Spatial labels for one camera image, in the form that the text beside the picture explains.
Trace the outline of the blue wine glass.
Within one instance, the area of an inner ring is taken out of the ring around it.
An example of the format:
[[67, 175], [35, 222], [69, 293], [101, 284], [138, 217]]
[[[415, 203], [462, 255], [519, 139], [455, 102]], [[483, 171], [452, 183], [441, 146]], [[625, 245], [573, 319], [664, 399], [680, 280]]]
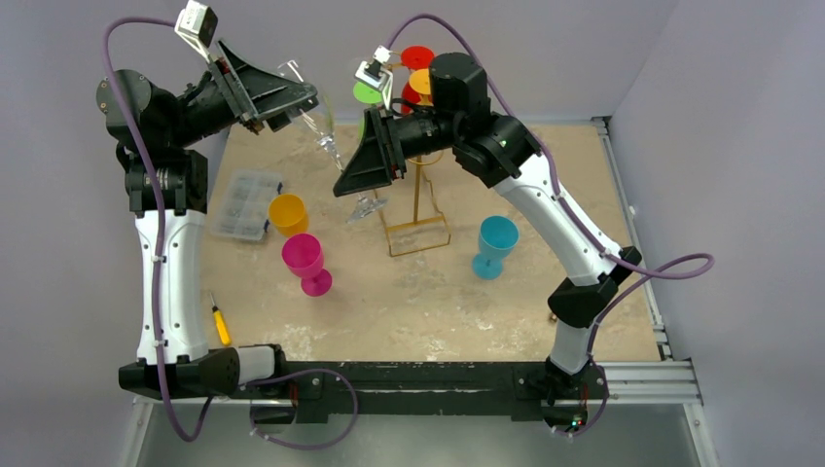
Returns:
[[520, 240], [518, 226], [504, 216], [490, 216], [480, 225], [479, 253], [473, 258], [473, 273], [484, 280], [496, 279], [503, 271], [503, 261]]

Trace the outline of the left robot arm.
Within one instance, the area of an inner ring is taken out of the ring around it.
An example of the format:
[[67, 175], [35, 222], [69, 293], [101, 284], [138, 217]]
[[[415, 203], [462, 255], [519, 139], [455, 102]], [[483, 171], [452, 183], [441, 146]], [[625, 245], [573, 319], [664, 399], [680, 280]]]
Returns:
[[125, 172], [143, 271], [143, 327], [124, 390], [155, 399], [233, 394], [252, 381], [265, 397], [289, 388], [277, 344], [213, 348], [201, 317], [199, 254], [208, 206], [208, 160], [199, 140], [233, 125], [280, 130], [314, 108], [314, 85], [259, 68], [220, 43], [200, 81], [181, 94], [121, 69], [96, 92]]

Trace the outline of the clear wine glass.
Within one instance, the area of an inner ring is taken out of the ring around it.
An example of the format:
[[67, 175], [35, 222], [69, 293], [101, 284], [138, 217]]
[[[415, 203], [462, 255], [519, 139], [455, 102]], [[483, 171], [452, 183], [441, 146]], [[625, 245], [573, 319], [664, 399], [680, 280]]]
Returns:
[[[295, 59], [279, 64], [276, 72], [282, 78], [310, 84], [308, 71]], [[312, 85], [316, 89], [316, 95], [309, 101], [309, 109], [292, 110], [288, 115], [294, 124], [301, 125], [312, 136], [314, 142], [332, 159], [337, 170], [343, 172], [345, 162], [336, 142], [334, 113], [325, 92], [318, 85]], [[364, 192], [358, 193], [355, 207], [347, 222], [354, 223], [364, 219], [379, 212], [386, 204], [385, 198], [369, 197]]]

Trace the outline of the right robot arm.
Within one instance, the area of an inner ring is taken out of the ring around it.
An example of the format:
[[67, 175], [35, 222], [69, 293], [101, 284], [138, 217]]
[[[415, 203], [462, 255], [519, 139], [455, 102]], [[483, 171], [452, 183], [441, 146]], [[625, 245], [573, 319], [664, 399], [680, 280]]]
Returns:
[[405, 176], [408, 160], [451, 149], [462, 169], [521, 213], [566, 271], [548, 298], [558, 324], [546, 382], [568, 396], [584, 383], [596, 316], [641, 254], [604, 234], [563, 190], [540, 141], [520, 120], [492, 111], [487, 74], [474, 58], [439, 54], [428, 76], [431, 105], [401, 117], [376, 107], [365, 111], [362, 140], [333, 193], [389, 186]]

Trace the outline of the pink wine glass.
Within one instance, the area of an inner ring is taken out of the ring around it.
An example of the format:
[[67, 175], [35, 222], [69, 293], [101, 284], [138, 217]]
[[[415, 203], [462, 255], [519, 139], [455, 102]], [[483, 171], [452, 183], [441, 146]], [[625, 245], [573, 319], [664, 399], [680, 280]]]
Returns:
[[325, 269], [323, 248], [314, 235], [298, 233], [289, 237], [281, 249], [281, 258], [288, 270], [299, 278], [307, 296], [321, 297], [332, 288], [333, 277]]

